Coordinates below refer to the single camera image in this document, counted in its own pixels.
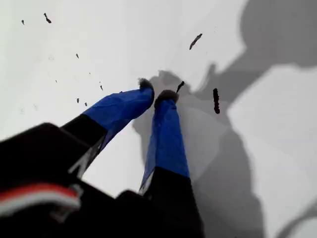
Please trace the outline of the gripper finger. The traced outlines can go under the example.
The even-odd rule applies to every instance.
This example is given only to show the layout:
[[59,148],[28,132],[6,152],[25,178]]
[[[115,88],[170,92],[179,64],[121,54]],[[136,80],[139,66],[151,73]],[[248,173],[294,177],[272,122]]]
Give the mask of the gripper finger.
[[94,159],[131,120],[141,116],[154,102],[155,91],[147,79],[139,79],[139,89],[105,96],[62,128],[89,146],[68,169],[81,178]]
[[155,101],[140,191],[169,212],[197,213],[177,100],[176,92],[164,90]]

